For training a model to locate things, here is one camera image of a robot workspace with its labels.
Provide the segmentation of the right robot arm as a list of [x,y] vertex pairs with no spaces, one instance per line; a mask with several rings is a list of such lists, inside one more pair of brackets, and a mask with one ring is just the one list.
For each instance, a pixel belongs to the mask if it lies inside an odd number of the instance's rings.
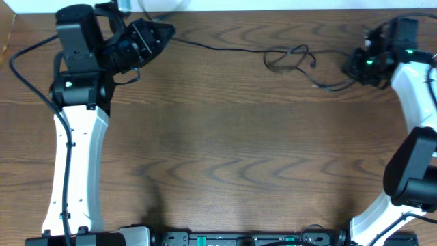
[[383,191],[351,218],[339,245],[383,245],[413,219],[436,223],[436,60],[417,44],[420,13],[402,14],[365,36],[344,74],[362,85],[391,87],[400,103],[408,136],[386,165]]

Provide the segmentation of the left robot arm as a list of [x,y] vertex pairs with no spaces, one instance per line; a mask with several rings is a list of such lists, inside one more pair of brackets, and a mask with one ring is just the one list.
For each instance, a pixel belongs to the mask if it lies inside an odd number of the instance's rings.
[[106,232],[100,207],[100,170],[117,74],[138,72],[175,34],[169,23],[138,19],[116,1],[57,11],[62,51],[54,59],[48,104],[57,134],[51,203],[38,238],[27,245],[155,245],[144,225]]

